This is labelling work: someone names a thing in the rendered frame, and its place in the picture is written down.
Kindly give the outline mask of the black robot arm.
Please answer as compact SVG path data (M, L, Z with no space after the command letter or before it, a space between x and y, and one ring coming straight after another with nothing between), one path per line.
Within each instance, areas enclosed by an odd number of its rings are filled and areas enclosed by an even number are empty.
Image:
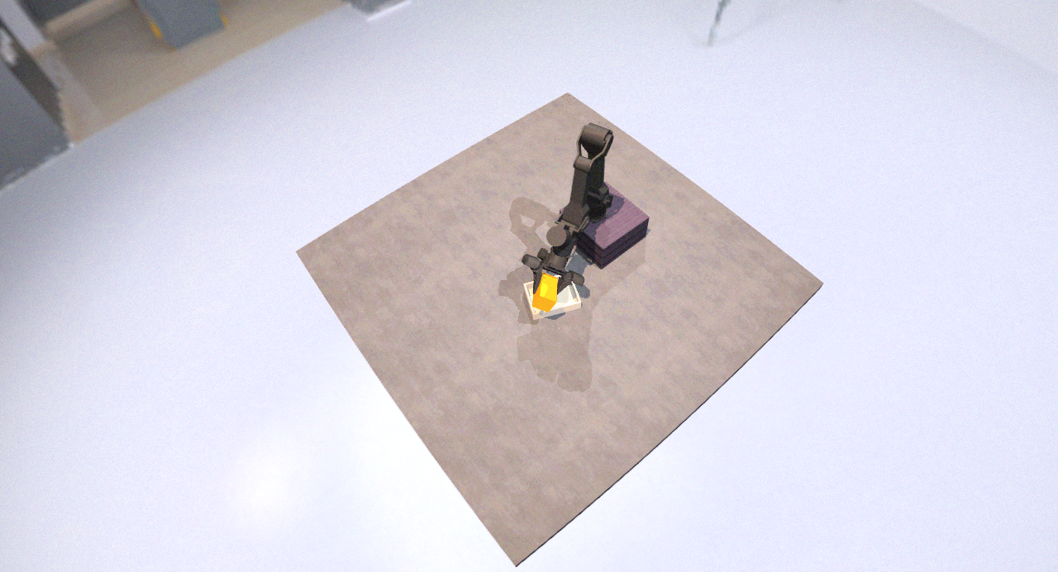
M606 209L612 207L613 196L604 183L605 156L612 149L612 129L589 123L581 129L577 140L577 156L574 156L574 180L570 203L560 213L555 224L547 230L546 240L551 245L572 251L581 230L609 217ZM587 158L582 156L581 144L587 151Z

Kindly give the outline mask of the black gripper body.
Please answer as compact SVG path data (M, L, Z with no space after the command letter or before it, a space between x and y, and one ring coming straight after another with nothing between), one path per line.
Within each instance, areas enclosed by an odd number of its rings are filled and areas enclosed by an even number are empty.
M574 272L572 270L570 270L569 272L565 271L565 265L571 258L570 255L571 252L572 251L563 250L557 247L557 245L552 245L550 248L550 255L548 256L546 263L541 262L539 258L534 258L534 256L529 255L528 253L526 253L524 255L524 258L522 258L522 263L539 272L543 271L543 269L553 272L553 274L560 275L561 279L565 279L566 282L570 283L572 282L578 285L583 285L584 277L582 277L582 275L579 274L579 272Z

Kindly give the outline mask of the yellow square cup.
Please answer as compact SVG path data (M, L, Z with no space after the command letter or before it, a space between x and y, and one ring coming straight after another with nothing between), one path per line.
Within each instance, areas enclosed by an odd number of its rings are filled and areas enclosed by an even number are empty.
M532 306L541 311L550 312L558 303L558 278L543 272L536 293L533 294Z

